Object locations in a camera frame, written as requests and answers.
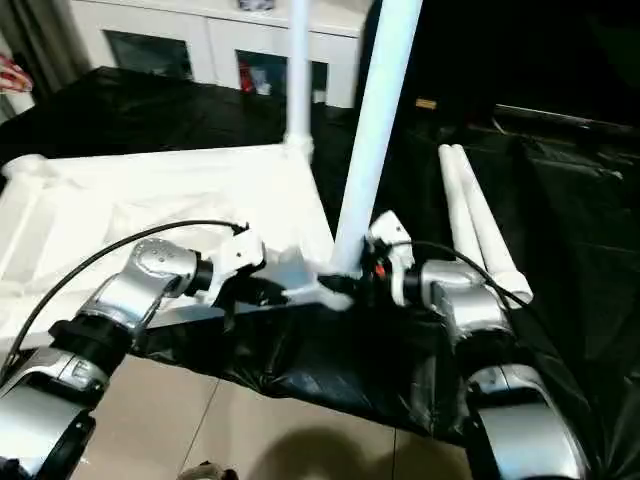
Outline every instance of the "beige floor tile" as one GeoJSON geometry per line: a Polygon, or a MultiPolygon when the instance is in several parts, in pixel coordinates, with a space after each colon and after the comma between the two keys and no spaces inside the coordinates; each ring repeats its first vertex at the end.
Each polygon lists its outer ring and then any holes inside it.
{"type": "Polygon", "coordinates": [[[73,480],[175,480],[218,380],[127,357],[73,480]]]}
{"type": "Polygon", "coordinates": [[[392,428],[220,382],[185,468],[209,460],[240,480],[391,480],[392,428]]]}
{"type": "Polygon", "coordinates": [[[398,431],[394,480],[471,480],[462,448],[398,431]]]}

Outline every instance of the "white cylinder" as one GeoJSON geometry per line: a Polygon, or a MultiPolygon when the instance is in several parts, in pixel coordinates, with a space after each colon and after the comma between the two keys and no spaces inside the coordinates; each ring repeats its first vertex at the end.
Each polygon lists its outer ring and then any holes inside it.
{"type": "Polygon", "coordinates": [[[311,0],[292,0],[287,63],[287,142],[310,141],[311,67],[309,64],[309,6],[311,0]]]}
{"type": "Polygon", "coordinates": [[[371,56],[332,265],[359,270],[422,0],[384,0],[371,56]]]}
{"type": "Polygon", "coordinates": [[[464,148],[460,145],[454,145],[452,148],[456,153],[458,174],[487,271],[498,285],[521,300],[530,302],[533,299],[531,287],[513,263],[507,244],[482,193],[478,179],[473,173],[464,148]]]}
{"type": "Polygon", "coordinates": [[[484,268],[482,252],[473,227],[471,214],[467,205],[467,199],[462,188],[462,181],[458,173],[458,160],[456,151],[449,145],[440,145],[438,156],[440,157],[440,169],[442,171],[442,183],[447,197],[447,209],[449,210],[449,224],[451,225],[451,237],[453,246],[460,253],[465,254],[479,266],[484,268]]]}

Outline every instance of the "white pvc pipe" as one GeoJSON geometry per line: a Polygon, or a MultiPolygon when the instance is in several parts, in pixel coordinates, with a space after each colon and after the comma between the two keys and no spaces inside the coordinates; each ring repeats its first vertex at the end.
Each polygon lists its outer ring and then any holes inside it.
{"type": "Polygon", "coordinates": [[[307,146],[311,115],[311,66],[309,64],[309,7],[311,0],[292,0],[287,63],[287,132],[291,145],[307,146]]]}
{"type": "Polygon", "coordinates": [[[332,266],[359,270],[422,0],[384,0],[371,56],[332,266]]]}
{"type": "Polygon", "coordinates": [[[440,145],[438,156],[440,157],[440,169],[442,171],[442,183],[447,197],[449,210],[449,224],[453,246],[460,253],[465,254],[479,266],[484,268],[484,260],[476,231],[473,226],[471,214],[467,205],[462,181],[458,174],[458,160],[456,151],[449,145],[440,145]]]}
{"type": "Polygon", "coordinates": [[[533,299],[531,287],[513,263],[507,244],[473,173],[467,154],[460,145],[454,145],[452,148],[456,153],[458,174],[487,271],[498,285],[521,300],[530,302],[533,299]]]}

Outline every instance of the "glass cabinet door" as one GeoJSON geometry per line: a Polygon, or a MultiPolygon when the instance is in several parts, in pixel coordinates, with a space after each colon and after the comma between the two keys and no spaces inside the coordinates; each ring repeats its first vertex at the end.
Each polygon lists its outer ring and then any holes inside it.
{"type": "MultiPolygon", "coordinates": [[[[264,95],[286,95],[289,29],[209,19],[209,37],[218,84],[264,95]]],[[[312,100],[349,108],[353,104],[358,40],[309,34],[312,100]]]]}
{"type": "MultiPolygon", "coordinates": [[[[240,89],[259,95],[287,96],[287,57],[236,50],[240,89]]],[[[314,103],[325,103],[328,66],[312,62],[311,95],[314,103]]]]}
{"type": "Polygon", "coordinates": [[[70,4],[92,66],[215,83],[204,17],[81,0],[70,4]]]}
{"type": "Polygon", "coordinates": [[[104,34],[118,67],[193,80],[191,59],[184,40],[113,30],[104,30],[104,34]]]}

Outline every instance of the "black tarp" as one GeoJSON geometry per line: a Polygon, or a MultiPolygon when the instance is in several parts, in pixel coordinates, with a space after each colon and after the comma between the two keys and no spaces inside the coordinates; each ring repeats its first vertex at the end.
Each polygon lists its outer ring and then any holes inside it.
{"type": "MultiPolygon", "coordinates": [[[[337,225],[352,114],[313,112],[312,166],[337,225]]],[[[224,88],[100,69],[0,127],[0,164],[278,142],[284,104],[224,88]]],[[[414,239],[450,244],[428,119],[396,128],[375,211],[414,239]]],[[[614,145],[584,148],[464,130],[488,202],[535,292],[514,319],[598,477],[640,472],[640,171],[614,145]]],[[[417,252],[425,258],[425,252],[417,252]]],[[[418,433],[461,442],[458,377],[437,319],[393,308],[319,306],[150,331],[139,355],[418,433]]]]}

